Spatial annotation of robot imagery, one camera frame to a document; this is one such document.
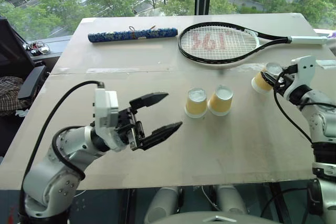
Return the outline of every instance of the plaid cloth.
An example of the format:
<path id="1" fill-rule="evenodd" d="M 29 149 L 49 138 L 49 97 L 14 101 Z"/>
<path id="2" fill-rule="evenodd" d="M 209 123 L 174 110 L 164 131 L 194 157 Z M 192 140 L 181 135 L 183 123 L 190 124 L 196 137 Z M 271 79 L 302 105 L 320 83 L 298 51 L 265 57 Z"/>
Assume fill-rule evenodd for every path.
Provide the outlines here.
<path id="1" fill-rule="evenodd" d="M 17 95 L 23 84 L 23 79 L 13 76 L 0 78 L 0 116 L 11 115 L 16 110 L 26 109 L 32 103 L 19 100 Z"/>

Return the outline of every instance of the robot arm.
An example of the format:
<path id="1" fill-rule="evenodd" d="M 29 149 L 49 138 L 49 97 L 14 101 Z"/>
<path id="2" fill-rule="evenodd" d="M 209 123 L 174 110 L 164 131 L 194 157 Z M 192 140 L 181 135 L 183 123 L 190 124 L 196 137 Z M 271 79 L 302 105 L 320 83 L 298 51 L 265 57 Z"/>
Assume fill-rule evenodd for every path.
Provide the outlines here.
<path id="1" fill-rule="evenodd" d="M 286 100 L 296 105 L 309 124 L 316 178 L 308 184 L 308 209 L 326 223 L 336 220 L 336 108 L 321 91 L 309 87 L 314 76 L 315 58 L 305 56 L 279 75 L 263 71 L 261 76 Z"/>
<path id="2" fill-rule="evenodd" d="M 76 189 L 85 178 L 84 170 L 108 150 L 119 152 L 130 144 L 132 150 L 147 150 L 166 140 L 182 122 L 155 130 L 145 137 L 137 121 L 137 109 L 151 106 L 167 93 L 152 93 L 130 101 L 130 107 L 119 111 L 117 93 L 97 88 L 94 123 L 67 127 L 55 134 L 43 160 L 26 175 L 26 194 L 21 223 L 66 223 Z"/>

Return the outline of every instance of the tennis racket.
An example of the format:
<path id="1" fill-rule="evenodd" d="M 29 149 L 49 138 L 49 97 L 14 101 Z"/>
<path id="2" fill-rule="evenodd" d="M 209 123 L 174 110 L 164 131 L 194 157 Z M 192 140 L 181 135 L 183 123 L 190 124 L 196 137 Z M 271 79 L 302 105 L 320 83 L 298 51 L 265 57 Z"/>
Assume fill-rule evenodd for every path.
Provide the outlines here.
<path id="1" fill-rule="evenodd" d="M 270 41 L 261 45 L 258 38 Z M 192 25 L 178 37 L 179 50 L 185 57 L 207 64 L 237 62 L 261 49 L 276 44 L 323 45 L 326 42 L 326 37 L 273 36 L 222 22 L 204 22 Z"/>

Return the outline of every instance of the blue patterned case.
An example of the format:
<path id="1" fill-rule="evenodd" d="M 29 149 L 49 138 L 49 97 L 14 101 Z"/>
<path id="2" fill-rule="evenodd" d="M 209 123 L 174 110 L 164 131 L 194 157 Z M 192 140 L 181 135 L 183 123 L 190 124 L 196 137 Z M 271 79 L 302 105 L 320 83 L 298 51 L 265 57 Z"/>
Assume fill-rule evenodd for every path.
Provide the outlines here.
<path id="1" fill-rule="evenodd" d="M 96 43 L 96 42 L 129 40 L 139 38 L 152 39 L 152 38 L 174 37 L 176 35 L 177 35 L 176 28 L 159 28 L 155 30 L 149 29 L 149 30 L 114 31 L 112 33 L 88 34 L 88 38 L 90 42 Z"/>

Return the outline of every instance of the white table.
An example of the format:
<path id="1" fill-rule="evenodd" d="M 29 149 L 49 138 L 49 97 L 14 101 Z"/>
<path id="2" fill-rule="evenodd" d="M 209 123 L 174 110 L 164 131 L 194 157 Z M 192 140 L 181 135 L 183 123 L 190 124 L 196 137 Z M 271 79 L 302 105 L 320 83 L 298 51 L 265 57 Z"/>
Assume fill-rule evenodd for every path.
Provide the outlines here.
<path id="1" fill-rule="evenodd" d="M 108 152 L 86 170 L 80 189 L 139 188 L 168 185 L 201 185 L 276 182 L 313 177 L 312 149 L 304 137 L 283 117 L 273 97 L 256 93 L 250 84 L 263 63 L 287 66 L 293 58 L 315 55 L 334 59 L 323 46 L 279 45 L 262 50 L 244 62 L 225 68 L 205 66 L 183 57 L 177 38 L 92 44 L 88 33 L 156 27 L 187 26 L 204 21 L 223 21 L 279 36 L 315 33 L 301 14 L 246 14 L 183 17 L 132 17 L 83 19 L 55 65 L 29 114 L 22 123 L 0 165 L 0 189 L 18 189 L 40 128 L 60 97 L 84 80 L 100 80 L 108 90 L 117 90 L 120 109 L 146 93 L 170 95 L 150 109 L 139 111 L 145 132 L 183 121 L 167 141 L 148 150 Z M 311 87 L 336 99 L 336 87 L 327 80 L 336 70 L 316 67 Z M 234 91 L 232 110 L 218 118 L 207 113 L 190 119 L 184 113 L 186 93 L 202 87 L 210 96 L 218 84 Z M 95 86 L 83 87 L 69 97 L 51 121 L 36 156 L 45 155 L 51 137 L 69 125 L 93 121 Z M 289 102 L 280 99 L 289 115 L 304 130 L 305 119 Z"/>

